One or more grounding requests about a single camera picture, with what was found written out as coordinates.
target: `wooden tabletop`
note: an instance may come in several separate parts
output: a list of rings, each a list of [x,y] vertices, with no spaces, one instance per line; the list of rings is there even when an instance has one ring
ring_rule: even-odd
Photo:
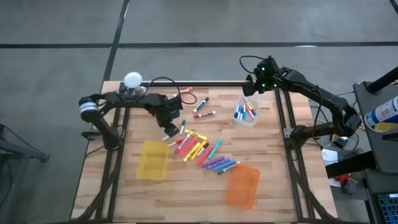
[[[116,91],[118,87],[119,82],[104,82],[102,92]],[[177,90],[175,87],[153,87],[149,92],[171,96]],[[174,154],[176,146],[169,149],[164,180],[137,179],[136,170],[143,142],[149,139],[159,141],[165,133],[147,111],[133,109],[129,117],[114,222],[297,221],[275,93],[271,91],[262,95],[259,121],[252,128],[233,122],[237,100],[243,94],[240,87],[195,87],[193,93],[198,101],[209,97],[210,100],[200,112],[215,110],[216,116],[193,119],[192,109],[196,105],[183,105],[184,110],[181,110],[174,124],[179,127],[182,120],[186,119],[186,128],[207,136],[211,145],[221,138],[223,142],[215,157],[235,159],[260,171],[253,209],[240,210],[225,202],[230,172],[218,175],[204,170],[196,166],[197,159],[185,163],[182,157]],[[297,124],[311,126],[313,119],[308,99],[296,93],[290,95]],[[192,97],[185,95],[183,99],[190,101]],[[110,123],[113,116],[113,111],[110,111],[105,116],[106,121]],[[177,135],[168,142],[180,138]],[[102,140],[91,141],[88,152],[102,145]],[[306,144],[302,152],[312,192],[327,211],[336,216],[319,147]],[[101,149],[86,158],[72,218],[82,214],[98,193],[105,157],[106,151]],[[305,209],[303,194],[300,197]],[[104,213],[107,210],[108,203],[104,206]]]

